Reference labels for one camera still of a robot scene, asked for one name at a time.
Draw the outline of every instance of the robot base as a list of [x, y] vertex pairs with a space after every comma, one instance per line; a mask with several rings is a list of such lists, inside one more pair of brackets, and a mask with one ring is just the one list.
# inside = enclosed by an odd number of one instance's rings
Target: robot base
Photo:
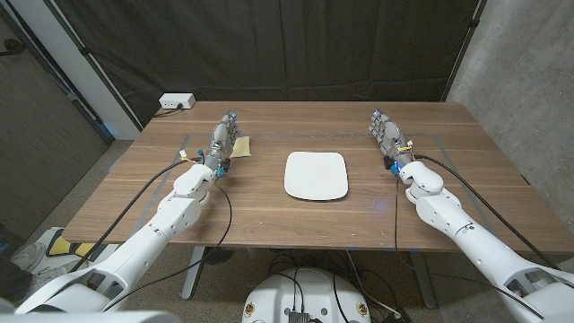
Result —
[[[293, 278], [295, 268], [282, 272]], [[333, 289], [333, 274], [323, 269], [301, 267], [297, 272], [297, 283], [301, 286], [304, 310], [301, 310], [301, 294], [296, 287], [295, 309], [301, 315], [297, 322], [318, 319], [322, 322], [342, 323], [343, 316], [337, 306]], [[343, 278], [335, 277], [336, 292], [345, 317], [352, 323], [370, 323], [367, 302], [357, 289]], [[293, 309], [294, 282], [281, 275], [265, 279], [248, 296], [242, 314], [243, 323], [290, 322]]]

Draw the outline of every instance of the white power strip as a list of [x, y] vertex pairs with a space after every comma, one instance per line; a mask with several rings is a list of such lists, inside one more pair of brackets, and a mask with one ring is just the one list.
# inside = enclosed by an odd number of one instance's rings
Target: white power strip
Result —
[[196, 104], [196, 97], [193, 93], [163, 93], [160, 103], [164, 109], [175, 109], [179, 103], [183, 105], [182, 109], [191, 109]]

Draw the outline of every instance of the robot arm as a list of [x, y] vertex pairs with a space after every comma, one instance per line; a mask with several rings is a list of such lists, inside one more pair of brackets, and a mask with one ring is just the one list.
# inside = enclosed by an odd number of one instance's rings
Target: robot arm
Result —
[[381, 145], [385, 164], [403, 183], [410, 184], [405, 193], [416, 205], [419, 217], [452, 239], [492, 285], [514, 295], [515, 300], [511, 300], [499, 292], [518, 322], [574, 317], [573, 274], [519, 256], [463, 210], [460, 201], [443, 187], [439, 174], [416, 161], [411, 153], [410, 160], [406, 158], [410, 145], [404, 144], [394, 122], [378, 110], [371, 120], [369, 130]]
[[230, 155], [239, 130], [230, 111], [213, 131], [204, 163], [194, 164], [177, 178], [156, 215], [116, 252], [101, 263], [59, 276], [35, 292], [17, 310], [99, 312], [119, 310], [124, 301], [108, 306], [132, 291], [153, 261], [175, 236], [194, 224], [209, 200], [207, 190], [230, 167]]

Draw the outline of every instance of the black backdrop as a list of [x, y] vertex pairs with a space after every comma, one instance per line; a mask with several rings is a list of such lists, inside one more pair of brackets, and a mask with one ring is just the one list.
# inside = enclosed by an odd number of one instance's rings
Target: black backdrop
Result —
[[147, 124], [198, 100], [440, 100], [477, 0], [58, 0]]

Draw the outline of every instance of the metal table leg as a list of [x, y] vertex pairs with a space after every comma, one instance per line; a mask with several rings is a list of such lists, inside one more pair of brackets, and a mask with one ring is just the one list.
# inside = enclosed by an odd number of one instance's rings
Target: metal table leg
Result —
[[409, 252], [414, 271], [414, 277], [419, 285], [419, 290], [422, 295], [422, 302], [424, 307], [431, 310], [437, 307], [437, 301], [434, 298], [434, 291], [432, 290], [431, 278], [427, 264], [424, 261], [424, 255], [421, 252]]
[[[199, 261], [204, 256], [205, 247], [194, 247], [194, 251], [191, 254], [191, 260], [189, 265], [194, 264]], [[181, 298], [184, 300], [191, 300], [194, 296], [194, 291], [196, 290], [197, 282], [199, 281], [199, 273], [203, 268], [203, 262], [193, 268], [187, 270], [186, 281], [183, 283], [183, 290], [181, 291]]]

